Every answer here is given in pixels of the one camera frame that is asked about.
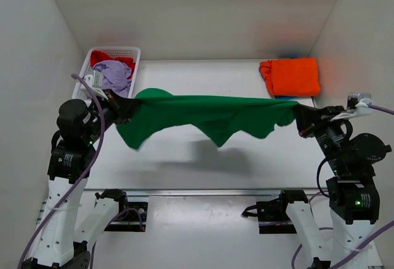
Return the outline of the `green t shirt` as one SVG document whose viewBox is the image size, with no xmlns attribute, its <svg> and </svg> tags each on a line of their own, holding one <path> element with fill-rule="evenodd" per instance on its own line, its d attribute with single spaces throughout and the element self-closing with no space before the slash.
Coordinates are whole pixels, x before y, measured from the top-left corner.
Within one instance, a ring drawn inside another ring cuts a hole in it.
<svg viewBox="0 0 394 269">
<path fill-rule="evenodd" d="M 288 126 L 295 120 L 298 102 L 265 98 L 216 95 L 172 95 L 149 88 L 139 92 L 140 106 L 127 124 L 117 126 L 126 145 L 138 150 L 153 134 L 176 126 L 192 125 L 217 147 L 237 132 L 264 139 L 275 126 Z"/>
</svg>

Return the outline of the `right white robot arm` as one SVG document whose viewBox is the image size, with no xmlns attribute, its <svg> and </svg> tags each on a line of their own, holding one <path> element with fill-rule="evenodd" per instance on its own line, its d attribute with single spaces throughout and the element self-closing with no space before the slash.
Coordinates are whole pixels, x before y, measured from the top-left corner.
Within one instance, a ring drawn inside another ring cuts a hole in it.
<svg viewBox="0 0 394 269">
<path fill-rule="evenodd" d="M 245 208 L 244 218 L 255 217 L 261 231 L 292 230 L 308 258 L 308 268 L 366 268 L 367 246 L 381 234 L 375 229 L 380 196 L 373 164 L 391 152 L 391 146 L 369 133 L 353 136 L 352 118 L 374 110 L 371 100 L 351 101 L 347 107 L 322 109 L 299 105 L 295 120 L 299 135 L 313 137 L 333 176 L 319 193 L 329 200 L 332 243 L 327 245 L 312 212 L 312 199 L 302 190 L 283 190 L 276 199 Z"/>
</svg>

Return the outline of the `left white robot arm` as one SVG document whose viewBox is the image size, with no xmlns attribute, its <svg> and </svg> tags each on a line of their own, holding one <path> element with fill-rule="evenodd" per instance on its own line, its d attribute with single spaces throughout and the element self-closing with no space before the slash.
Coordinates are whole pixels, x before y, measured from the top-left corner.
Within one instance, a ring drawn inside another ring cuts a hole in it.
<svg viewBox="0 0 394 269">
<path fill-rule="evenodd" d="M 82 193 L 96 162 L 105 131 L 125 124 L 141 105 L 111 90 L 90 105 L 72 99 L 58 109 L 58 131 L 52 137 L 49 192 L 40 224 L 18 262 L 18 268 L 90 268 L 95 243 L 106 227 L 129 211 L 125 192 L 105 190 L 79 228 L 75 227 Z"/>
</svg>

